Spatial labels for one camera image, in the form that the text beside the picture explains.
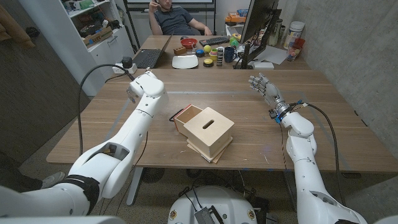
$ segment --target wooden table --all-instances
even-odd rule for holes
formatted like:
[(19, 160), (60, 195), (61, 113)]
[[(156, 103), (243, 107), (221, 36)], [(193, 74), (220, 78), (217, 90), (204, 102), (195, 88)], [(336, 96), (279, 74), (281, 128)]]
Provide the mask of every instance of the wooden table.
[[(270, 108), (262, 96), (249, 88), (248, 78), (257, 75), (257, 71), (211, 69), (204, 73), (202, 70), (153, 69), (153, 72), (165, 83), (170, 102), (155, 117), (138, 166), (284, 170), (279, 125), (269, 118)], [(329, 116), (336, 132), (343, 172), (397, 172), (398, 161), (322, 73), (268, 70), (264, 74), (280, 88), (287, 102), (301, 99), (318, 106)], [(128, 77), (108, 82), (82, 112), (84, 150), (103, 142), (107, 135), (113, 136), (133, 111), (135, 105), (127, 102), (128, 83)], [(211, 107), (235, 122), (233, 142), (217, 164), (208, 163), (189, 149), (186, 137), (169, 121), (190, 103), (202, 109)], [(333, 141), (327, 122), (310, 108), (298, 112), (315, 126), (318, 144), (315, 158), (319, 169), (334, 171)], [(287, 129), (284, 129), (284, 143), (286, 137)], [(47, 161), (73, 163), (78, 157), (78, 148), (76, 122), (47, 156)], [(288, 169), (294, 168), (290, 158), (286, 158), (286, 163)]]
[[(141, 46), (141, 49), (162, 49), (169, 37), (170, 36), (167, 36), (167, 35), (151, 35)], [(198, 36), (189, 36), (189, 37), (195, 38), (196, 40), (199, 41), (199, 40), (205, 40), (205, 39), (209, 39), (209, 38), (213, 38), (213, 37), (221, 37), (221, 36), (210, 37), (210, 36), (198, 35)], [(156, 68), (173, 69), (172, 60), (173, 60), (173, 57), (175, 56), (174, 49), (182, 46), (180, 43), (180, 38), (181, 38), (180, 35), (176, 35), (176, 36), (172, 37), (172, 39), (170, 40), (170, 42), (165, 50), (165, 53), (163, 53), (163, 55), (160, 58), (160, 61), (157, 63)], [(227, 47), (228, 45), (229, 45), (229, 43), (213, 45), (212, 48), (217, 48), (219, 46)], [(198, 43), (197, 49), (203, 49), (203, 46)], [(204, 68), (206, 70), (232, 69), (233, 65), (236, 63), (236, 62), (226, 63), (225, 61), (223, 61), (222, 66), (214, 65), (213, 67), (206, 68), (203, 66), (203, 61), (206, 58), (209, 58), (209, 57), (199, 57), (198, 58), (199, 65), (197, 67), (195, 67), (194, 69), (202, 69), (202, 68)], [(289, 61), (285, 60), (280, 65), (274, 64), (274, 67), (276, 70), (280, 70), (280, 69), (283, 69), (283, 70), (311, 70), (311, 68), (307, 65), (307, 63), (305, 63), (305, 61), (302, 57), (298, 57), (294, 62), (289, 62)]]

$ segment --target bottle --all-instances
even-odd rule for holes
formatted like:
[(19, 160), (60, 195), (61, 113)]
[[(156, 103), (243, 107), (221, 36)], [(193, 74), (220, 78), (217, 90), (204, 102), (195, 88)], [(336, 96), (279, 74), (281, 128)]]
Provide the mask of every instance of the bottle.
[(288, 49), (289, 44), (291, 42), (294, 43), (294, 40), (296, 38), (300, 38), (301, 33), (304, 29), (304, 25), (305, 25), (305, 23), (299, 22), (299, 21), (294, 21), (290, 24), (289, 33), (287, 34), (286, 40), (284, 43), (284, 49)]
[(283, 45), (285, 42), (284, 33), (285, 33), (286, 26), (281, 25), (279, 30), (279, 40), (278, 42)]
[(274, 30), (271, 32), (270, 37), (268, 38), (268, 45), (270, 46), (275, 46), (278, 44), (278, 38), (279, 38), (279, 31), (280, 31), (280, 27), (282, 25), (283, 20), (282, 19), (278, 19), (276, 24), (275, 24), (275, 28)]

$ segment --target person's hand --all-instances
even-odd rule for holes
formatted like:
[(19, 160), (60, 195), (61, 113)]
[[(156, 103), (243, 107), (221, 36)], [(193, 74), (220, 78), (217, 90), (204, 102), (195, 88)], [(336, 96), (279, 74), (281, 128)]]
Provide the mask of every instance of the person's hand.
[(205, 35), (213, 35), (213, 33), (211, 33), (211, 30), (209, 29), (209, 27), (205, 27)]
[(154, 13), (154, 12), (157, 10), (157, 6), (159, 6), (159, 4), (157, 4), (157, 3), (155, 2), (155, 0), (152, 0), (152, 1), (149, 3), (149, 12)]

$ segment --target red bowl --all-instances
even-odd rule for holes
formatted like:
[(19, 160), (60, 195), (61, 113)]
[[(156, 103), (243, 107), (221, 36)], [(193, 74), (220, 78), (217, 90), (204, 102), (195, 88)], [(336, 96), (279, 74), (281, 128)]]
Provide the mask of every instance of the red bowl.
[(181, 44), (186, 48), (186, 49), (192, 49), (192, 47), (196, 47), (198, 41), (194, 38), (186, 38), (181, 40)]

